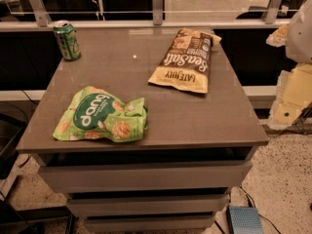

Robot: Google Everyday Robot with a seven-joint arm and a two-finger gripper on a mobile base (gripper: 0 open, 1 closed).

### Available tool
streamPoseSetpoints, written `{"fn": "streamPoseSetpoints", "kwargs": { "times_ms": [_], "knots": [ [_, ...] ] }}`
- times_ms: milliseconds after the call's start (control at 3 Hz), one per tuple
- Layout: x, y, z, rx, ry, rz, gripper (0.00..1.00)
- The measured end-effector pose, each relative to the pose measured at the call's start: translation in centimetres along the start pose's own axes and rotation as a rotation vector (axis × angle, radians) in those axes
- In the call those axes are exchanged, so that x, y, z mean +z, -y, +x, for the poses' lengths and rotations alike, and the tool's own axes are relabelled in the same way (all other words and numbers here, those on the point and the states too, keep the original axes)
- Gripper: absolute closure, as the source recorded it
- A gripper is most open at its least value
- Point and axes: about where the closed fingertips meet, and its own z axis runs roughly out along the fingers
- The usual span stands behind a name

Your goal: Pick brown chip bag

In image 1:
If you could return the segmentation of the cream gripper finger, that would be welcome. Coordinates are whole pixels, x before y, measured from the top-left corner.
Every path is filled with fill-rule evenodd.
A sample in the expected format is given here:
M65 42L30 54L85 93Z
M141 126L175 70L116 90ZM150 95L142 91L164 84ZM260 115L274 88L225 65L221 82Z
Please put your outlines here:
M288 25L284 24L276 29L272 34L270 34L266 43L273 47L282 47L286 44L286 38L288 33Z

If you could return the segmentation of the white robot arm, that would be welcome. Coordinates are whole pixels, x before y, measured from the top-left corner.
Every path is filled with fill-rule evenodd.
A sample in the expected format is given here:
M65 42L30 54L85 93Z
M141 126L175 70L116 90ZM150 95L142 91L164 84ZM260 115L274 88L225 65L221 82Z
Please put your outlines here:
M297 63L312 63L312 0L306 0L291 21L266 39L273 47L286 47L286 56Z

